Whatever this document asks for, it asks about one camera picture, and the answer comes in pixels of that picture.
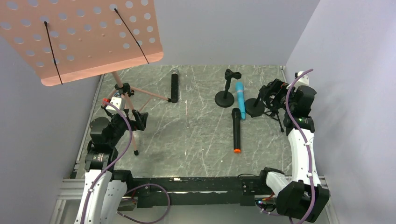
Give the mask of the black round-base mic stand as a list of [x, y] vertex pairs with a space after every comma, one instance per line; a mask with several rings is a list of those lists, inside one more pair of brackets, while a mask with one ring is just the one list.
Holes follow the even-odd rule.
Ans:
[[231, 86], [231, 80], [234, 78], [236, 80], [241, 79], [242, 74], [240, 72], [233, 72], [230, 69], [226, 69], [225, 71], [225, 89], [223, 91], [219, 91], [215, 95], [215, 103], [222, 107], [222, 108], [228, 108], [233, 105], [234, 103], [234, 96], [229, 92], [230, 86]]

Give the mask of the black microphone silver grille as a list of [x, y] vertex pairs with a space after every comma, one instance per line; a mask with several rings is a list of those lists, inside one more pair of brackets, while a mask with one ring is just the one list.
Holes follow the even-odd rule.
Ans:
[[179, 70], [173, 68], [171, 70], [171, 102], [178, 102], [178, 88], [179, 88]]

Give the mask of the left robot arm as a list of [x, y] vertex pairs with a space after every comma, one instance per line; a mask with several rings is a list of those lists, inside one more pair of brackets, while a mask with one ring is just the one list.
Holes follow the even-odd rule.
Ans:
[[129, 170], [115, 170], [116, 145], [128, 125], [119, 114], [98, 117], [90, 123], [91, 140], [85, 157], [85, 184], [75, 219], [77, 224], [109, 224], [127, 190], [132, 188]]

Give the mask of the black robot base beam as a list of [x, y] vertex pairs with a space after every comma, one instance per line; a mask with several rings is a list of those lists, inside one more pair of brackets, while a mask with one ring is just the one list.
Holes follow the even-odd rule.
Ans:
[[264, 180], [256, 175], [134, 178], [129, 170], [116, 170], [112, 179], [126, 183], [126, 196], [136, 199], [138, 208], [217, 204], [254, 206], [256, 199], [261, 200], [272, 193]]

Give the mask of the black shock mount tripod stand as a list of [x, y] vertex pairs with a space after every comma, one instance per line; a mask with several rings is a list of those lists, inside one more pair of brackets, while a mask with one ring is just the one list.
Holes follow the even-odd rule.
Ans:
[[277, 94], [277, 91], [273, 90], [271, 85], [268, 84], [268, 85], [263, 85], [261, 87], [259, 94], [261, 97], [261, 101], [265, 105], [265, 111], [263, 114], [272, 118], [273, 120], [276, 120], [279, 123], [281, 132], [283, 133], [284, 128], [281, 124], [281, 120], [279, 117], [279, 109], [276, 108], [272, 103], [273, 99], [275, 98], [275, 96]]

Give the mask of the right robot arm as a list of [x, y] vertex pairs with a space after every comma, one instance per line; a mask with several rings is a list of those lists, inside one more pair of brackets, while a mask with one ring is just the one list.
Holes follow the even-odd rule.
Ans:
[[309, 116], [316, 91], [302, 78], [292, 88], [275, 79], [261, 89], [262, 101], [273, 111], [285, 110], [283, 124], [292, 153], [292, 175], [265, 168], [261, 179], [276, 196], [279, 215], [314, 223], [326, 206], [330, 192], [317, 174], [314, 152], [314, 122]]

